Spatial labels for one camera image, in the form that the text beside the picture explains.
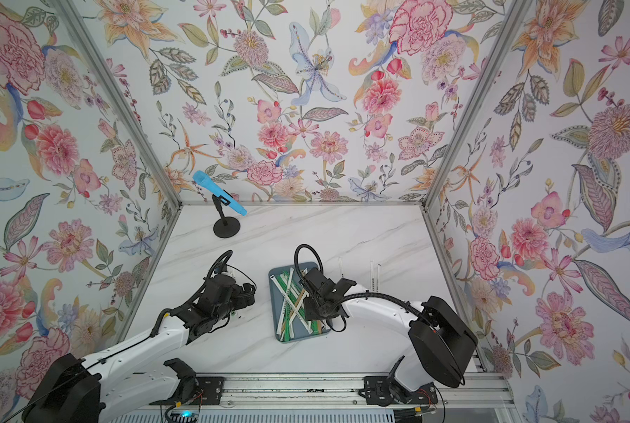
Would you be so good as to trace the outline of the brown paper straw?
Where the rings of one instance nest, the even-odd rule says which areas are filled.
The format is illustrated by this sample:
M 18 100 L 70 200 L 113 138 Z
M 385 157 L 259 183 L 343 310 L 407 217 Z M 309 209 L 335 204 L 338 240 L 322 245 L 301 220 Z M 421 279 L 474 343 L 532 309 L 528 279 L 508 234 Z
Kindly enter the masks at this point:
M 285 312 L 283 312 L 281 320 L 279 321 L 279 324 L 281 324 L 281 326 L 278 328 L 277 335 L 279 336 L 279 340 L 281 342 L 287 342 L 294 338 L 295 322 L 297 322 L 297 318 L 293 317 L 291 307 L 290 305 L 288 305 L 288 308 L 286 308 Z

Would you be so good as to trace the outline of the green straw group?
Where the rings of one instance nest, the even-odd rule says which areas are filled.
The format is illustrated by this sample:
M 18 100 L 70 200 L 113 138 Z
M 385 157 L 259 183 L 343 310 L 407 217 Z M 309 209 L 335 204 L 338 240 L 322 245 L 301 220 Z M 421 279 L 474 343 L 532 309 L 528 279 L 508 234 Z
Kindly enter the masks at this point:
M 283 298 L 276 335 L 281 342 L 294 341 L 318 334 L 317 324 L 305 319 L 304 300 L 308 293 L 294 276 L 292 269 L 272 278 L 274 286 Z

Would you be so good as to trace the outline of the blue-grey storage tray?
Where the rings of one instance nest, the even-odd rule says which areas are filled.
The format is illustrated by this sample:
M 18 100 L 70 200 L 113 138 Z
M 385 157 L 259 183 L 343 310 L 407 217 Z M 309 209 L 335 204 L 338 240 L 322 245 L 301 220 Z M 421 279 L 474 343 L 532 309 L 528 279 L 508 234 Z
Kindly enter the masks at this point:
M 304 300 L 308 296 L 293 266 L 272 269 L 268 273 L 274 335 L 281 343 L 291 343 L 326 335 L 323 321 L 306 319 Z

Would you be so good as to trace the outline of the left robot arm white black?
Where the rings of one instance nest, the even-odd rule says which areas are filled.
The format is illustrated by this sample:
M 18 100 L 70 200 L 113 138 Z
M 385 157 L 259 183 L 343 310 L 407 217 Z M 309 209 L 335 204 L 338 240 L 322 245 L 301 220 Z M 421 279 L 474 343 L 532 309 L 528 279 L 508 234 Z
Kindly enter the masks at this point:
M 223 328 L 255 303 L 256 284 L 223 272 L 205 278 L 153 327 L 103 351 L 54 361 L 21 412 L 24 422 L 109 422 L 145 405 L 184 405 L 212 394 L 197 370 L 173 353 Z

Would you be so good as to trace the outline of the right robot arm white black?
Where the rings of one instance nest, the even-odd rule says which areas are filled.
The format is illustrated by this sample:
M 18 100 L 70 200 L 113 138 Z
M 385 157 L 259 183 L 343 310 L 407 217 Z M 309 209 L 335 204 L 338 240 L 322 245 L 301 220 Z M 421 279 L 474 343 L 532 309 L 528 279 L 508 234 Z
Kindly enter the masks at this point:
M 409 392 L 426 384 L 458 388 L 477 347 L 477 337 L 443 299 L 413 304 L 363 289 L 353 280 L 333 282 L 318 268 L 300 277 L 308 321 L 361 319 L 404 336 L 412 352 L 400 359 L 390 379 Z

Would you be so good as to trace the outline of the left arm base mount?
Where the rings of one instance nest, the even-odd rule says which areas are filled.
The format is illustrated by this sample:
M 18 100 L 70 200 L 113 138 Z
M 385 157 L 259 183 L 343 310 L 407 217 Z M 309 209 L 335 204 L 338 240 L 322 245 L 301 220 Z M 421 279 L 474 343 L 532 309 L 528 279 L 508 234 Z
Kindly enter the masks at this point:
M 189 377 L 179 382 L 173 394 L 149 405 L 220 405 L 224 383 L 222 376 Z

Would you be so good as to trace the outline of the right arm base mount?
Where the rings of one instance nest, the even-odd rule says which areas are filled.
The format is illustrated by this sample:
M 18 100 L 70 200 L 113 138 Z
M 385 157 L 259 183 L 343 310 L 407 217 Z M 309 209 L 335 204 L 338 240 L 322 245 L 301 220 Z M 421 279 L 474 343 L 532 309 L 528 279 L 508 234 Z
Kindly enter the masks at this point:
M 433 384 L 426 384 L 417 391 L 408 391 L 390 376 L 366 376 L 363 387 L 357 391 L 367 405 L 388 407 L 389 405 L 429 406 L 439 403 Z

